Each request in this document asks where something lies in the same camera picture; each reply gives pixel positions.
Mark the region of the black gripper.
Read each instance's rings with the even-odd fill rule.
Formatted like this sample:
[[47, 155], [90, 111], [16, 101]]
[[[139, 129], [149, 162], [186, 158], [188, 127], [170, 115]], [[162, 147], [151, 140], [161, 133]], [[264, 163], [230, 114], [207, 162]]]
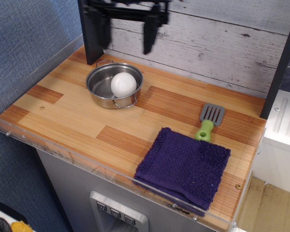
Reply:
[[99, 44], [107, 48], [111, 42], [111, 19], [144, 23], [144, 54], [151, 52], [158, 26], [168, 23], [169, 0], [146, 0], [150, 9], [133, 8], [141, 0], [86, 0], [83, 7], [95, 25]]

